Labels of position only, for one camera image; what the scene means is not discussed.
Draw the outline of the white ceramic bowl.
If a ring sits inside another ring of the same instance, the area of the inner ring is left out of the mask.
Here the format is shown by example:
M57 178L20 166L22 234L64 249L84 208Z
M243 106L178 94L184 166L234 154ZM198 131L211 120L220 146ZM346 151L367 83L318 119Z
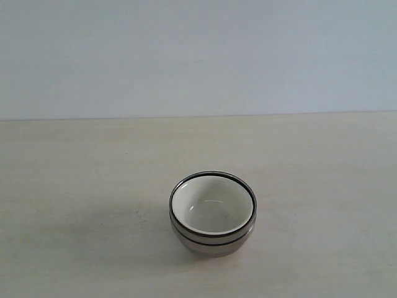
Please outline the white ceramic bowl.
M201 176L182 183L171 210L185 228L204 235L237 231L254 214L254 201L240 183L221 176Z

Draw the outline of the patterned stainless steel bowl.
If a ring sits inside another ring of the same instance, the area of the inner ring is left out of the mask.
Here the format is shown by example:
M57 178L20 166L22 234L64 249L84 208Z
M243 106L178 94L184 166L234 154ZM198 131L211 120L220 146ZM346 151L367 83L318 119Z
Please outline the patterned stainless steel bowl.
M243 185L249 191L249 193L254 201L254 214L250 218L249 222L246 223L242 228L238 229L237 231L229 233L229 234L224 234L224 235L204 235L204 234L193 232L193 231L183 227L177 221L177 219L175 218L175 216L172 213L172 210L171 210L172 195L174 194L175 190L182 183L184 183L192 178L197 178L197 177L201 177L201 176L221 176L221 177L232 179L232 180L240 183L241 185ZM208 245L221 245L221 244L229 243L229 242L239 239L245 233L247 233L249 231L249 229L254 225L254 223L256 221L256 214L257 214L257 200L256 200L256 196L255 196L254 192L252 191L252 189L241 178L239 178L233 174L223 172L223 171L201 171L198 173L191 174L191 175L185 177L179 183L177 183L177 185L172 190L170 198L169 198L169 213L170 213L172 223L177 227L178 232L180 232L183 236L185 236L195 242L200 242L200 243L204 243L204 244L208 244Z

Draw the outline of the plain stainless steel bowl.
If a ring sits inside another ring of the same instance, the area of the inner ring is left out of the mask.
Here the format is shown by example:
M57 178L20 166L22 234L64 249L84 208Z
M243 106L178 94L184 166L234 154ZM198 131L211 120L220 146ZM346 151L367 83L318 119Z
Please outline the plain stainless steel bowl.
M207 258L221 258L224 256L228 256L230 254L233 254L234 252L238 251L248 240L248 238L251 236L252 232L254 231L255 225L253 225L247 233L245 233L242 237L239 239L221 244L221 245L208 245L200 242L195 242L185 236L183 236L180 232L177 231L176 227L174 224L171 224L172 231L176 235L176 237L179 239L179 241L191 252L204 256Z

